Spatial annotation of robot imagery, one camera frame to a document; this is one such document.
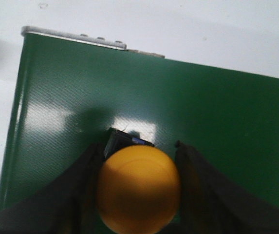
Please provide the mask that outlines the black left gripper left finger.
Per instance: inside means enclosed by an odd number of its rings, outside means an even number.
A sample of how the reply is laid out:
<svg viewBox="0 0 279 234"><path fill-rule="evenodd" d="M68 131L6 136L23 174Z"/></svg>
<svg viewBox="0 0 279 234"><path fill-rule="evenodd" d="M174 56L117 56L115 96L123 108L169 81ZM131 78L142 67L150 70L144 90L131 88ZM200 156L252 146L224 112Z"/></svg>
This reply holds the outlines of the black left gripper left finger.
<svg viewBox="0 0 279 234"><path fill-rule="evenodd" d="M0 211L0 234L93 234L102 144L91 144L46 187Z"/></svg>

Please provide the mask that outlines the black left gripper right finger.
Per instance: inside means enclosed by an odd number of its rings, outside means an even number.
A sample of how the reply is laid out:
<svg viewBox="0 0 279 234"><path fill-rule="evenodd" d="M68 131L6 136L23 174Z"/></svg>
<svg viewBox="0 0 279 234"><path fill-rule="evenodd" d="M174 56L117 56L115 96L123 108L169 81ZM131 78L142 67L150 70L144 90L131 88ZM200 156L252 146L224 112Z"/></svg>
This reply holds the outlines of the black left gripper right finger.
<svg viewBox="0 0 279 234"><path fill-rule="evenodd" d="M194 147L177 141L182 234L279 234L279 208L229 180Z"/></svg>

